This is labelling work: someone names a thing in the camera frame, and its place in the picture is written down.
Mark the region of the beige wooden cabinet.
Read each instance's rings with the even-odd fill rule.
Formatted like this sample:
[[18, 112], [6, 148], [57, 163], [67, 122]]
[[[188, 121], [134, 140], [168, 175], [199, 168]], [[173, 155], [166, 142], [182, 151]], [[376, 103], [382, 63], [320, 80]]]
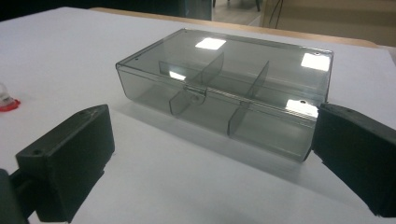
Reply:
[[262, 0], [261, 26], [396, 47], [396, 0]]

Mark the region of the small red clear plastic cap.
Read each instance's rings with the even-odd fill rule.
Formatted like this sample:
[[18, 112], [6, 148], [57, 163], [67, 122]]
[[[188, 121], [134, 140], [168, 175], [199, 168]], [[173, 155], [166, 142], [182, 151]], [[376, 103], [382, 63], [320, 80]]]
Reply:
[[19, 107], [21, 102], [11, 97], [5, 84], [0, 82], [0, 112], [8, 112]]

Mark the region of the transparent grey plastic compartment box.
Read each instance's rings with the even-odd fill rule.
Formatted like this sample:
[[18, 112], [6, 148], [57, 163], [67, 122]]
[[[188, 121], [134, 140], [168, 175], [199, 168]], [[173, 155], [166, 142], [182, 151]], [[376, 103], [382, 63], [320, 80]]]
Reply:
[[116, 69], [136, 103], [304, 161], [332, 59], [326, 49], [180, 29]]

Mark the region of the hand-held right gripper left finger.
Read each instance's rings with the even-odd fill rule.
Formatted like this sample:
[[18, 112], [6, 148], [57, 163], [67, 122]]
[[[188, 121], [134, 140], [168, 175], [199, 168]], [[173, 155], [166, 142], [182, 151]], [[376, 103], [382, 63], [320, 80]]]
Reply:
[[22, 213], [70, 222], [104, 174], [115, 150], [107, 105], [75, 113], [16, 154]]

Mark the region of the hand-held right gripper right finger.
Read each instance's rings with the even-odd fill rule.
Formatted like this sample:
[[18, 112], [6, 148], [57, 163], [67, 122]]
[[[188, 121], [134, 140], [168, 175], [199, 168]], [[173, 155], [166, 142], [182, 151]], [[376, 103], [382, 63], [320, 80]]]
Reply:
[[350, 108], [322, 104], [312, 149], [374, 215], [396, 217], [396, 130]]

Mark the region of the wooden table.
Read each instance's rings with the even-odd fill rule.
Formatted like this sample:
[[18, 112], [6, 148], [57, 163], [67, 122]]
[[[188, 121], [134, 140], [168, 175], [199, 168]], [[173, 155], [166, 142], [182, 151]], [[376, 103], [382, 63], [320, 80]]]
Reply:
[[360, 46], [360, 47], [373, 48], [373, 49], [379, 48], [379, 46], [376, 43], [363, 39], [355, 39], [355, 38], [347, 38], [347, 37], [339, 37], [339, 36], [331, 36], [331, 35], [316, 35], [316, 34], [300, 33], [293, 31], [286, 31], [286, 30], [277, 30], [271, 28], [248, 26], [242, 24], [233, 24], [233, 23], [218, 22], [218, 21], [204, 21], [204, 20], [174, 17], [174, 16], [166, 16], [160, 14], [151, 14], [151, 13], [135, 12], [128, 10], [114, 9], [114, 8], [106, 8], [106, 7], [92, 7], [90, 8], [90, 10], [116, 14], [116, 15], [130, 16], [130, 17], [156, 19], [163, 21], [179, 21], [179, 22], [186, 22], [197, 25], [205, 25], [210, 27], [239, 30], [244, 32], [294, 37], [294, 38], [309, 39], [309, 40], [329, 42], [329, 43]]

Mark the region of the white board sheet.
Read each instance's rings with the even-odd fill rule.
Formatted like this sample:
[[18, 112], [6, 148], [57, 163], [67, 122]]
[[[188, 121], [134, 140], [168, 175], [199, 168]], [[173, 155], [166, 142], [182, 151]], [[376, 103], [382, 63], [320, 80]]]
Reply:
[[116, 150], [73, 224], [396, 224], [316, 155], [298, 163], [127, 99], [116, 63], [182, 28], [88, 9], [0, 22], [0, 168], [74, 113], [109, 106]]

